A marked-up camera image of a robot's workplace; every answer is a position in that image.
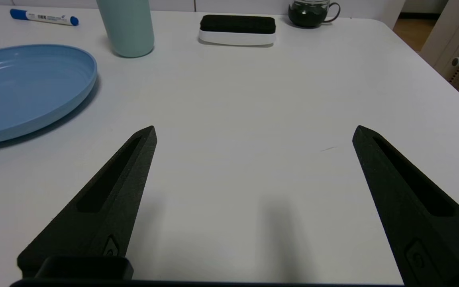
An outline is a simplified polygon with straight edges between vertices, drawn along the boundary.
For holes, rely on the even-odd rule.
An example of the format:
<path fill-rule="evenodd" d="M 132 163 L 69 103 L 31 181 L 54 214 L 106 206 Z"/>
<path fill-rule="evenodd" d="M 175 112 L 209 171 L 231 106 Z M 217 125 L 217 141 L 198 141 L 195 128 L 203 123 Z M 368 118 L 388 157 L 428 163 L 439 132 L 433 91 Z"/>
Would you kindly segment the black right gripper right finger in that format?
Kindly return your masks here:
<path fill-rule="evenodd" d="M 459 204 L 374 130 L 352 143 L 403 283 L 459 287 Z"/>

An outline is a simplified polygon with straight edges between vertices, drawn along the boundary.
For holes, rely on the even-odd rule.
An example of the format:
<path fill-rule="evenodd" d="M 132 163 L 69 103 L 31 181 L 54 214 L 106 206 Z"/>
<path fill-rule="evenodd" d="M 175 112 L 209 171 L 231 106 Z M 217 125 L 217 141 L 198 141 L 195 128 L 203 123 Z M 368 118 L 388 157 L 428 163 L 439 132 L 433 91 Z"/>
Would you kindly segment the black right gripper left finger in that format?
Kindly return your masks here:
<path fill-rule="evenodd" d="M 53 256 L 125 256 L 157 142 L 149 126 L 122 145 L 19 254 L 23 278 Z"/>

